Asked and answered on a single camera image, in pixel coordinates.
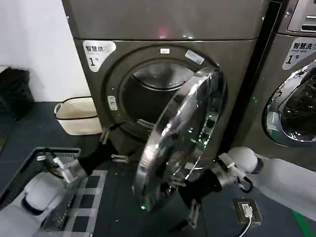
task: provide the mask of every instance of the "front-loading washing machine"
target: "front-loading washing machine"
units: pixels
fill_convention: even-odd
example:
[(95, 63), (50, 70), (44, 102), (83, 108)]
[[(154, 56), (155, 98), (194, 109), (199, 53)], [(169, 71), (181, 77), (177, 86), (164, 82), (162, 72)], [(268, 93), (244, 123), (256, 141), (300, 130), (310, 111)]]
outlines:
[(291, 0), (233, 146), (316, 171), (316, 2)]
[(147, 141), (195, 72), (223, 72), (223, 100), (207, 145), (216, 155), (268, 0), (63, 0), (101, 124), (121, 154)]

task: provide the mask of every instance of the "washing machine door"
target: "washing machine door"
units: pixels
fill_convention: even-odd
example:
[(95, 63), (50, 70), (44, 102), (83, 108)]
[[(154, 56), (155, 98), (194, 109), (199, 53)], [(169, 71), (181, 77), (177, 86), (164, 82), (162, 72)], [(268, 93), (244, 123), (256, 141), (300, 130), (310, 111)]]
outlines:
[(316, 146), (316, 61), (280, 85), (267, 103), (263, 122), (281, 145)]
[[(196, 72), (175, 93), (149, 136), (138, 165), (134, 194), (151, 211), (184, 185), (204, 151), (223, 106), (223, 73)], [(187, 169), (186, 163), (194, 164)]]

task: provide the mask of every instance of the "label sticker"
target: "label sticker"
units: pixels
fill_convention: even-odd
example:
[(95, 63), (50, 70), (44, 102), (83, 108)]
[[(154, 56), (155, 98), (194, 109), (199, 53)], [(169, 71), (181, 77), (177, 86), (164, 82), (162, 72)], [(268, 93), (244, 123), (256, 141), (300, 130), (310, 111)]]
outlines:
[(191, 59), (193, 62), (195, 62), (195, 63), (197, 63), (199, 65), (201, 65), (204, 62), (204, 58), (203, 57), (199, 56), (198, 54), (194, 53), (191, 50), (188, 50), (186, 52), (185, 57)]
[(113, 53), (117, 46), (108, 40), (85, 40), (83, 43), (85, 56), (91, 71), (99, 71), (102, 63)]
[(170, 48), (160, 48), (160, 54), (169, 54)]
[(115, 111), (118, 110), (117, 101), (115, 99), (115, 96), (109, 95), (108, 96), (108, 103), (111, 110)]
[(282, 65), (283, 70), (289, 70), (295, 64), (316, 52), (316, 39), (299, 37), (293, 41)]

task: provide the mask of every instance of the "white cable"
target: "white cable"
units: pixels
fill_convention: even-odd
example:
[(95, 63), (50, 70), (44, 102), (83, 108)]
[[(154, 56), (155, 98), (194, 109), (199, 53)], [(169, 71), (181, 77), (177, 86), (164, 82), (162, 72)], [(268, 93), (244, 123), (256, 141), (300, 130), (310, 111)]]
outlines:
[(244, 229), (244, 231), (238, 236), (238, 237), (242, 237), (249, 229), (250, 225), (251, 225), (251, 217), (249, 217), (249, 222), (248, 222), (248, 225), (247, 227)]
[(248, 229), (251, 225), (251, 220), (252, 220), (252, 207), (246, 203), (241, 204), (241, 206), (242, 206), (243, 212), (245, 214), (245, 217), (249, 218), (249, 223), (248, 223), (247, 227), (243, 230), (243, 232), (238, 237), (242, 237), (248, 231)]

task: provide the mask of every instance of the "door window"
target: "door window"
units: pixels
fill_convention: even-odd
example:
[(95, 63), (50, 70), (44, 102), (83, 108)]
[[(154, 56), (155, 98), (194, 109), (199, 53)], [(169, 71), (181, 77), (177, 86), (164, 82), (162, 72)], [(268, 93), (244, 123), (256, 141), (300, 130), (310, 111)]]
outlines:
[(175, 63), (153, 63), (134, 72), (123, 89), (130, 118), (151, 129), (174, 93), (194, 72)]
[(276, 142), (310, 146), (316, 142), (316, 62), (292, 73), (269, 100), (264, 120)]

